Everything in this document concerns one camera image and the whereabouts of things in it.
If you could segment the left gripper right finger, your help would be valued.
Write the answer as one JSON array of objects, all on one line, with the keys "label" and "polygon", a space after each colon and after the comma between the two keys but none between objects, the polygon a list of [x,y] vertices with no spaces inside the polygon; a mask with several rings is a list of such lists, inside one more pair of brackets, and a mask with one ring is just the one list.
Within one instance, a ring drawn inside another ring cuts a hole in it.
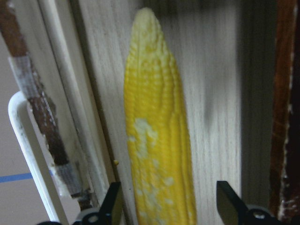
[{"label": "left gripper right finger", "polygon": [[217,211],[224,225],[243,225],[248,207],[227,181],[217,181]]}]

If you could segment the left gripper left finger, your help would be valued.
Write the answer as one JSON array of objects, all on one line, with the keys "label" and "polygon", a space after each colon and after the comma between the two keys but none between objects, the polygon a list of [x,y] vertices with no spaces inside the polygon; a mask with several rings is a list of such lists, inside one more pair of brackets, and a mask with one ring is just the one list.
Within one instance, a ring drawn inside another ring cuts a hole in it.
[{"label": "left gripper left finger", "polygon": [[98,212],[99,225],[119,225],[122,214],[122,188],[120,182],[110,184]]}]

